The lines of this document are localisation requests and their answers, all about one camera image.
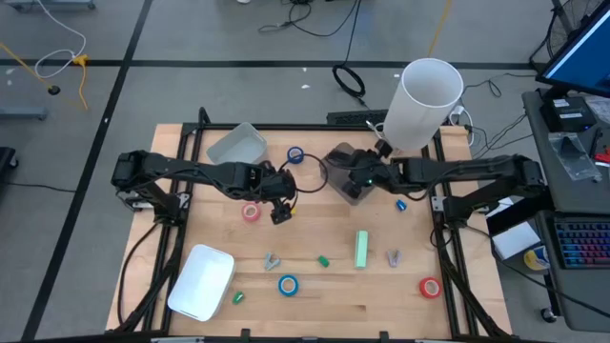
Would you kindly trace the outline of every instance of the desk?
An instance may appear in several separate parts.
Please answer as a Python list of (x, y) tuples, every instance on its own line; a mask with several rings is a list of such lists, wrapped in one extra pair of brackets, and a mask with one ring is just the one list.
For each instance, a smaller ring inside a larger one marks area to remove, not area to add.
[[(532, 128), (532, 134), (536, 141), (536, 147), (540, 155), (540, 162), (544, 169), (544, 174), (550, 192), (551, 206), (532, 211), (546, 210), (537, 212), (534, 215), (536, 226), (539, 229), (540, 238), (547, 244), (549, 260), (551, 266), (560, 265), (557, 250), (553, 245), (547, 218), (551, 211), (566, 213), (587, 213), (587, 214), (610, 214), (608, 202), (610, 200), (610, 180), (605, 168), (600, 168), (603, 180), (596, 184), (591, 179), (572, 181), (561, 163), (559, 162), (553, 148), (548, 141), (548, 128), (540, 113), (542, 100), (535, 91), (526, 92), (522, 96), (525, 112)], [(588, 151), (593, 141), (594, 132), (597, 127), (608, 128), (606, 123), (598, 119), (598, 124), (591, 129), (579, 133), (579, 139), (583, 147)], [(602, 149), (604, 142), (598, 143), (598, 148)], [(578, 300), (588, 304), (594, 304), (602, 310), (610, 309), (610, 298), (607, 296), (607, 285), (610, 280), (610, 270), (564, 270), (561, 268), (551, 268), (551, 279), (553, 285), (559, 291), (576, 297)], [(599, 314), (584, 309), (582, 306), (558, 297), (560, 314), (565, 317), (566, 324), (573, 330), (610, 332), (610, 322), (607, 318)]]
[[(152, 151), (176, 156), (181, 125), (159, 125)], [(260, 131), (268, 142), (269, 159), (279, 166), (291, 146), (302, 147), (317, 156), (325, 155), (340, 142), (355, 148), (371, 148), (376, 138), (369, 131)], [(205, 150), (227, 131), (204, 130), (199, 161), (208, 162)], [(447, 160), (468, 159), (470, 151), (466, 131), (452, 127), (442, 129), (442, 143)], [(407, 151), (403, 155), (420, 155)], [(315, 161), (306, 160), (290, 166), (299, 188), (313, 189), (319, 185), (319, 169)], [(167, 190), (169, 180), (159, 184)], [(454, 194), (465, 194), (477, 187), (476, 182), (456, 183)], [(233, 201), (212, 187), (195, 185), (190, 218), (186, 232), (182, 263), (195, 244), (206, 244), (230, 253), (236, 262), (232, 285), (219, 313), (208, 322), (198, 322), (184, 315), (173, 314), (171, 335), (239, 336), (248, 328), (252, 336), (275, 337), (343, 337), (378, 338), (387, 331), (392, 338), (450, 338), (447, 309), (443, 297), (428, 300), (420, 295), (419, 280), (427, 276), (440, 279), (437, 251), (429, 243), (432, 229), (428, 201), (412, 202), (398, 212), (398, 195), (373, 190), (358, 206), (348, 205), (332, 188), (315, 194), (299, 195), (296, 215), (279, 226), (269, 217), (270, 204), (263, 204), (263, 214), (255, 223), (241, 218), (244, 202)], [(141, 212), (134, 216), (126, 253), (151, 226), (153, 214)], [(470, 225), (485, 230), (485, 220), (473, 215)], [(354, 269), (356, 232), (369, 232), (367, 268)], [(126, 315), (149, 288), (159, 231), (151, 235), (133, 255), (125, 282)], [(504, 297), (499, 283), (496, 261), (491, 255), (488, 239), (475, 232), (461, 232), (465, 261), (473, 293), (498, 325), (510, 332)], [(402, 262), (395, 269), (388, 265), (386, 252), (400, 249)], [(266, 252), (274, 252), (281, 265), (265, 272)], [(323, 268), (319, 255), (330, 260)], [(296, 275), (298, 294), (281, 296), (277, 280), (285, 273)], [(245, 299), (239, 305), (231, 300), (236, 291)], [(460, 331), (467, 333), (460, 298), (458, 302)], [(166, 293), (157, 298), (161, 311)], [(116, 295), (108, 318), (108, 328), (117, 326)], [(152, 328), (158, 328), (156, 315)]]

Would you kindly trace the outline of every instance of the computer monitor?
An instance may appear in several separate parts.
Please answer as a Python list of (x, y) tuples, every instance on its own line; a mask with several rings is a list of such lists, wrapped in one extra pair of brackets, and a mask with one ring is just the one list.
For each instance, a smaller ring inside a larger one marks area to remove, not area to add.
[(536, 80), (559, 95), (574, 90), (610, 98), (610, 0), (571, 34)]

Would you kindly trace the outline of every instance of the wooden tabletop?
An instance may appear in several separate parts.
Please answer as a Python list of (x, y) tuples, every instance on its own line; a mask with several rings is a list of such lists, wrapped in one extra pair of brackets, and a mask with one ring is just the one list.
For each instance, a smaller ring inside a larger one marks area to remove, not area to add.
[[(181, 125), (157, 126), (151, 151), (175, 156), (180, 130)], [(442, 128), (441, 132), (447, 160), (471, 158), (463, 128)], [(226, 133), (204, 131), (200, 162), (210, 163), (206, 149)], [(269, 159), (275, 166), (286, 160), (286, 151), (292, 146), (322, 157), (341, 142), (356, 149), (370, 149), (376, 142), (368, 131), (261, 134), (267, 140)], [(420, 156), (420, 152), (406, 151), (401, 155)], [(314, 189), (322, 182), (313, 159), (306, 158), (289, 169), (301, 189)], [(170, 181), (161, 180), (159, 184), (168, 190)], [(476, 188), (476, 182), (452, 185), (455, 195)], [(398, 199), (407, 203), (405, 212), (397, 211)], [(239, 336), (241, 329), (250, 329), (252, 336), (375, 338), (380, 331), (387, 331), (391, 338), (451, 337), (444, 298), (424, 298), (418, 289), (424, 277), (440, 280), (437, 251), (429, 242), (432, 216), (427, 200), (413, 202), (375, 189), (358, 206), (351, 206), (331, 187), (326, 187), (314, 194), (301, 193), (296, 215), (278, 226), (269, 217), (271, 204), (261, 205), (262, 215), (254, 223), (242, 219), (244, 204), (225, 197), (213, 187), (195, 185), (182, 263), (194, 245), (205, 244), (231, 254), (235, 274), (216, 316), (208, 322), (199, 322), (174, 313), (170, 334)], [(134, 215), (126, 252), (151, 226), (152, 220), (152, 212)], [(487, 230), (479, 214), (474, 214), (469, 224)], [(360, 230), (369, 233), (364, 270), (354, 268), (356, 232)], [(150, 286), (159, 234), (157, 230), (138, 248), (127, 269), (124, 316)], [(473, 293), (498, 325), (510, 332), (489, 240), (469, 231), (461, 232), (461, 237)], [(397, 268), (391, 268), (387, 251), (395, 249), (402, 251), (402, 261)], [(280, 266), (269, 272), (263, 268), (266, 252), (281, 258)], [(328, 268), (317, 262), (320, 255), (329, 259)], [(285, 297), (277, 290), (277, 280), (287, 273), (295, 275), (299, 282), (298, 294), (293, 297)], [(244, 292), (245, 298), (233, 305), (237, 291)], [(459, 324), (466, 333), (461, 298), (455, 287), (454, 291)], [(158, 313), (165, 296), (163, 291), (157, 299)], [(156, 327), (159, 322), (160, 315), (156, 315)], [(115, 295), (107, 327), (116, 326)]]

